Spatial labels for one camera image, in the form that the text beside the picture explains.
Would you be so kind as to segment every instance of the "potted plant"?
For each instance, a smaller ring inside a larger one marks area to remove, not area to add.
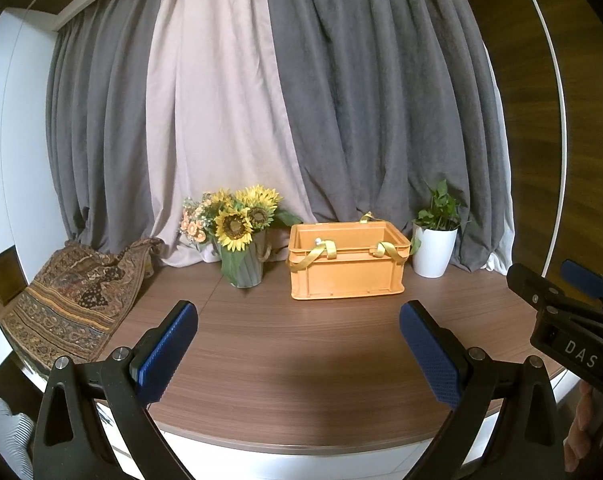
[[[280,207],[281,199],[274,189],[263,186],[234,193],[220,189],[204,193],[199,202],[186,198],[179,231],[197,247],[214,244],[221,257],[221,272],[232,285],[255,286],[262,281],[264,261],[270,255],[265,231],[301,223]]]
[[[430,193],[430,208],[419,211],[413,221],[413,268],[425,278],[439,278],[453,255],[461,218],[459,202],[448,193],[445,180]]]

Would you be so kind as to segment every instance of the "curtain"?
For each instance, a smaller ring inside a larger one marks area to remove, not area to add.
[[[162,0],[147,89],[152,235],[166,242],[165,263],[214,259],[178,236],[186,196],[262,184],[277,189],[284,208],[315,222],[281,92],[268,0]],[[283,232],[272,245],[287,246]]]
[[[119,253],[154,223],[146,74],[161,0],[97,0],[57,38],[48,154],[70,238]]]
[[[183,199],[254,184],[305,222],[372,211],[411,235],[446,178],[453,263],[507,267],[507,152],[467,0],[99,0],[61,31],[49,95],[64,221],[98,250],[152,235],[166,264],[216,259],[178,234]],[[283,258],[285,232],[272,244]]]
[[[462,202],[453,262],[504,233],[503,146],[467,0],[268,0],[281,88],[319,221],[371,210],[409,234],[428,185]]]

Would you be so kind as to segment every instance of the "gray vase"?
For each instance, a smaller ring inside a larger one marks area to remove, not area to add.
[[[257,243],[252,242],[246,249],[246,256],[236,271],[236,288],[250,288],[259,285],[264,277],[264,263],[259,260]]]
[[[259,254],[264,253],[265,232],[261,231],[252,238],[252,243],[246,248],[246,255],[236,271],[236,283],[230,285],[236,288],[250,288],[261,283],[264,277],[264,263]],[[217,240],[213,241],[217,254],[220,254]]]

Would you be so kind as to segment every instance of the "white flower pot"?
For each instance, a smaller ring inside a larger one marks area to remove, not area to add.
[[[424,278],[439,278],[453,255],[457,229],[432,231],[413,224],[413,238],[421,240],[421,247],[413,255],[413,269]]]

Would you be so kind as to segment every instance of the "yellow strap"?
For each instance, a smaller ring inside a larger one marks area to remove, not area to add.
[[[395,246],[390,242],[379,242],[376,249],[371,249],[371,254],[375,258],[381,258],[384,254],[388,254],[388,256],[390,256],[390,258],[395,260],[398,264],[402,264],[408,259],[407,256],[405,258],[401,256],[395,249]]]
[[[368,220],[382,221],[381,218],[374,218],[372,211],[368,211],[364,216],[362,216],[359,219],[359,223],[360,224],[367,224]]]
[[[324,252],[326,252],[326,258],[328,260],[334,260],[337,257],[337,247],[335,246],[334,241],[319,240],[317,246],[312,251],[310,251],[310,253],[308,253],[307,256],[298,264],[292,263],[290,260],[290,256],[288,256],[288,261],[286,263],[290,267],[290,270],[292,270],[293,272],[296,272],[297,270],[303,270],[306,269]]]

